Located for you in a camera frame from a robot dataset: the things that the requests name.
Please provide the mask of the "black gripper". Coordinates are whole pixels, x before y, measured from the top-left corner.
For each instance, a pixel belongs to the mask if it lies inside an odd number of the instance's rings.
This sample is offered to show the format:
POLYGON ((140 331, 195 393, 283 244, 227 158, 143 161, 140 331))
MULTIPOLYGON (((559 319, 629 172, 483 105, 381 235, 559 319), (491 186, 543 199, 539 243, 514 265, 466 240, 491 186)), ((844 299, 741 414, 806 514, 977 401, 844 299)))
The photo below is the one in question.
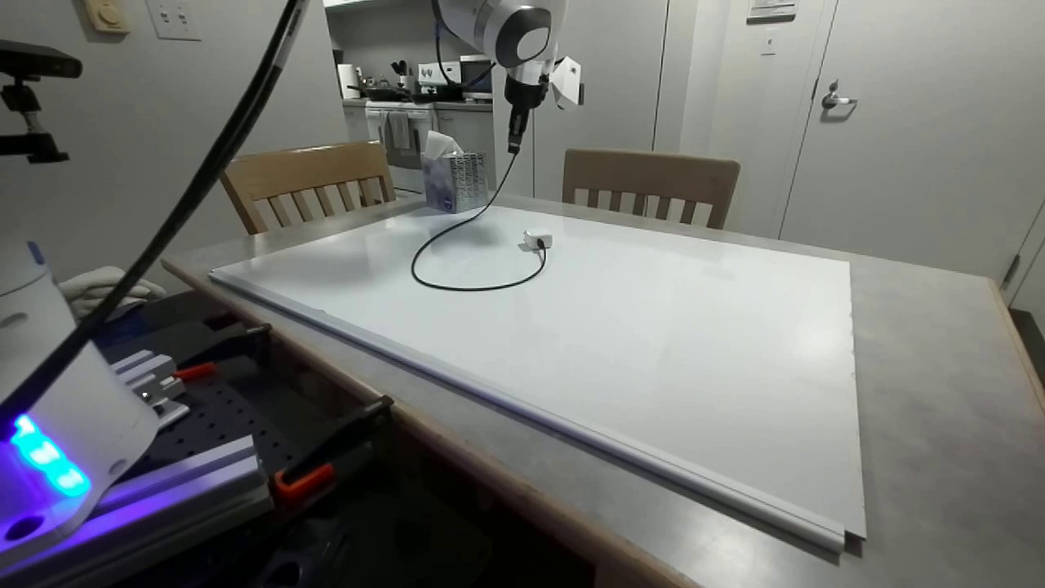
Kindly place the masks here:
POLYGON ((505 80, 505 101, 509 112, 509 153, 519 153, 528 128, 528 112, 539 108, 548 95, 548 80, 539 76, 536 83, 505 80))

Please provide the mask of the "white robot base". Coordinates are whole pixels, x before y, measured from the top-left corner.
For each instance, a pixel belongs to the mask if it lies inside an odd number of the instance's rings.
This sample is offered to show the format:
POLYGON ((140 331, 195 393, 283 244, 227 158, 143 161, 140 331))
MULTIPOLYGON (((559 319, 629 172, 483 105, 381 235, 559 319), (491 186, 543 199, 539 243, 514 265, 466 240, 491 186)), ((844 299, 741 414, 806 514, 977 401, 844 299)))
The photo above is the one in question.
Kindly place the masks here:
MULTIPOLYGON (((0 243, 0 398, 75 331, 29 240, 0 243)), ((88 342, 0 444, 0 574, 73 536, 147 454, 159 419, 88 342)))

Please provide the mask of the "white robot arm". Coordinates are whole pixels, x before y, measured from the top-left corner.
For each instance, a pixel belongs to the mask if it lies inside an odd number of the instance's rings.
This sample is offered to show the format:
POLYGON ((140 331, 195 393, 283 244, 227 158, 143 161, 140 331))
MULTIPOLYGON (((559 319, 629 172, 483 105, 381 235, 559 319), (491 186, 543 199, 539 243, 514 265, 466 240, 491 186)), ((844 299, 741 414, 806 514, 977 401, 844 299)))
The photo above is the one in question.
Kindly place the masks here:
POLYGON ((585 65, 559 49, 564 0, 433 0, 437 24, 505 73, 505 150, 521 146, 528 116, 545 101, 578 108, 585 65))

